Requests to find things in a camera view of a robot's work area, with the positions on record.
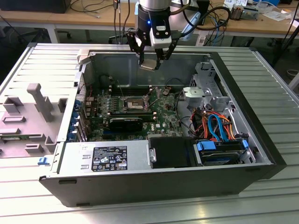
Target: blue cable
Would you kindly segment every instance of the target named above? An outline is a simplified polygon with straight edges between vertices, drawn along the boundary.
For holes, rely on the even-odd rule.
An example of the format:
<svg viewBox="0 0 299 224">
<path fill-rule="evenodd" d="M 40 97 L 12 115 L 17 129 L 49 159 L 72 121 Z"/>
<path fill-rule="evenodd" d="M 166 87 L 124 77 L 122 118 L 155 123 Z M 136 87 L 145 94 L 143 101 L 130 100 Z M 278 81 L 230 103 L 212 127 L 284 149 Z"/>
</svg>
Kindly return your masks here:
<svg viewBox="0 0 299 224">
<path fill-rule="evenodd" d="M 215 117 L 215 118 L 217 119 L 221 138 L 222 138 L 224 141 L 228 141 L 228 138 L 227 138 L 225 132 L 223 131 L 223 126 L 222 126 L 221 119 L 220 119 L 220 117 L 218 117 L 216 114 L 211 114 L 211 115 L 209 116 L 208 121 L 207 121 L 207 124 L 208 124 L 208 128 L 209 128 L 210 133 L 217 139 L 217 141 L 220 141 L 219 137 L 215 134 L 215 132 L 213 131 L 213 128 L 212 128 L 212 118 L 213 118 L 213 117 Z"/>
<path fill-rule="evenodd" d="M 216 26 L 218 26 L 216 19 L 214 17 L 211 18 L 214 20 Z M 214 46 L 214 44 L 217 43 L 218 33 L 219 33 L 219 27 L 217 28 L 216 38 L 214 39 L 212 46 Z"/>
</svg>

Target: wooden desk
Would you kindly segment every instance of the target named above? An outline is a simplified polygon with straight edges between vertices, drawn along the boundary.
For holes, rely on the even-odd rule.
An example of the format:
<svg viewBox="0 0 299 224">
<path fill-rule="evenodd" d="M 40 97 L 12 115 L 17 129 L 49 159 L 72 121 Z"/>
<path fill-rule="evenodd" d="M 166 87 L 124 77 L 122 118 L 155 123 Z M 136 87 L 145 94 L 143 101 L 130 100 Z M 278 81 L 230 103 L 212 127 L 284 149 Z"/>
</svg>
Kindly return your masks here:
<svg viewBox="0 0 299 224">
<path fill-rule="evenodd" d="M 84 6 L 96 4 L 100 0 L 84 0 Z M 94 10 L 100 7 L 111 5 L 113 0 L 105 0 L 103 3 L 95 6 L 90 6 L 88 10 Z M 73 5 L 74 9 L 83 11 L 81 1 Z M 126 29 L 135 27 L 135 3 L 130 4 L 130 16 L 126 24 Z M 33 27 L 46 28 L 48 30 L 52 43 L 59 43 L 56 29 L 84 29 L 84 30 L 114 30 L 114 9 L 113 6 L 99 10 L 99 18 L 92 16 L 93 13 L 76 12 L 70 8 L 65 14 L 54 13 L 36 13 L 36 12 L 15 12 L 15 11 L 0 11 L 0 15 L 4 17 L 14 27 Z M 128 14 L 128 3 L 121 3 L 121 25 L 123 25 Z M 116 25 L 118 26 L 118 13 L 116 15 Z M 7 24 L 0 18 L 0 26 Z"/>
<path fill-rule="evenodd" d="M 223 3 L 223 0 L 211 0 L 213 6 L 219 6 L 218 4 Z M 293 1 L 290 5 L 279 4 L 279 8 L 283 7 L 295 7 L 298 2 Z M 290 20 L 275 21 L 264 15 L 259 14 L 258 20 L 230 20 L 228 22 L 227 30 L 225 35 L 232 36 L 252 36 L 252 37 L 284 37 L 290 27 Z M 291 28 L 290 34 L 295 30 L 294 27 Z"/>
<path fill-rule="evenodd" d="M 84 0 L 84 5 L 95 4 L 100 0 Z M 112 0 L 105 0 L 103 3 L 95 6 L 88 7 L 89 10 L 94 10 L 100 7 L 104 7 L 112 4 Z M 221 4 L 223 0 L 211 0 L 212 5 L 216 6 Z M 297 1 L 293 1 L 290 5 L 279 4 L 279 7 L 296 7 Z M 127 21 L 126 28 L 135 27 L 135 3 L 131 3 L 131 13 Z M 73 5 L 74 9 L 82 11 L 81 2 L 77 2 Z M 125 21 L 128 11 L 128 4 L 121 4 L 121 24 Z M 0 11 L 0 15 L 7 19 L 12 26 L 16 27 L 35 27 L 46 28 L 49 32 L 52 43 L 58 43 L 56 29 L 93 29 L 93 30 L 114 30 L 114 9 L 113 7 L 107 7 L 99 10 L 98 15 L 100 18 L 91 16 L 90 14 L 75 12 L 70 8 L 65 14 L 53 14 L 53 13 L 34 13 L 34 12 L 6 12 Z M 118 14 L 116 18 L 116 24 L 118 25 Z M 6 26 L 7 24 L 0 20 L 0 26 Z M 206 21 L 203 27 L 211 27 L 212 23 L 209 19 Z M 227 26 L 225 35 L 232 36 L 252 36 L 252 37 L 273 37 L 283 38 L 290 26 L 290 20 L 274 21 L 263 15 L 259 15 L 257 21 L 230 20 Z M 208 32 L 195 31 L 196 34 L 206 36 Z"/>
</svg>

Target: motherboard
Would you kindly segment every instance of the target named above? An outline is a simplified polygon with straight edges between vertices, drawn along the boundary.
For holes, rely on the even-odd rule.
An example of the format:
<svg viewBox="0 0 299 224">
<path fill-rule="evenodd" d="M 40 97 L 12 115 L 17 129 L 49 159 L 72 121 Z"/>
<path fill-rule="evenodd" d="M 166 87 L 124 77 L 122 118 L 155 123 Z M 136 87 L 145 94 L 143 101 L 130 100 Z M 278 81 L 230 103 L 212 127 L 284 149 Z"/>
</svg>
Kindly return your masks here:
<svg viewBox="0 0 299 224">
<path fill-rule="evenodd" d="M 175 94 L 165 87 L 104 89 L 87 97 L 88 141 L 182 136 Z"/>
</svg>

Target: power supply label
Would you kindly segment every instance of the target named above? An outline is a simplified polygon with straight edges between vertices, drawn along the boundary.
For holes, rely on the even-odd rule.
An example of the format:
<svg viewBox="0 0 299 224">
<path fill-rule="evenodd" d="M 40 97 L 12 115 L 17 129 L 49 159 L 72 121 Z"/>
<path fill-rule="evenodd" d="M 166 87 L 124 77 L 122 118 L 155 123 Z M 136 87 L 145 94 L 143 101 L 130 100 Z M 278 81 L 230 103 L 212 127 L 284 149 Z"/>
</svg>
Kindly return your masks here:
<svg viewBox="0 0 299 224">
<path fill-rule="evenodd" d="M 126 146 L 93 148 L 93 172 L 127 169 L 128 158 Z"/>
</svg>

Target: aluminum extrusion table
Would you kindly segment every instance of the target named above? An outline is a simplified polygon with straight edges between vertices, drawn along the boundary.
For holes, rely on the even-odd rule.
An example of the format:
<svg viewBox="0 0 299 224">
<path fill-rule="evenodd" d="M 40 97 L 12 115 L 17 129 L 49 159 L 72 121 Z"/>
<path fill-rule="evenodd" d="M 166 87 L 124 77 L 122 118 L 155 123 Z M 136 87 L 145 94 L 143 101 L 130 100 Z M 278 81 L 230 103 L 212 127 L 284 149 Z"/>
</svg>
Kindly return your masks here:
<svg viewBox="0 0 299 224">
<path fill-rule="evenodd" d="M 77 53 L 80 49 L 100 48 L 101 45 L 91 44 L 27 47 L 0 87 L 0 103 L 16 91 L 25 92 L 28 82 L 33 80 L 48 85 L 45 94 L 52 100 L 68 97 L 79 70 Z M 178 46 L 177 49 L 189 51 L 195 47 Z M 288 164 L 287 168 L 234 196 L 67 208 L 38 182 L 43 169 L 49 168 L 38 167 L 38 157 L 0 159 L 0 222 L 298 223 L 299 100 L 296 94 L 258 52 L 248 48 L 204 49 L 219 53 Z"/>
</svg>

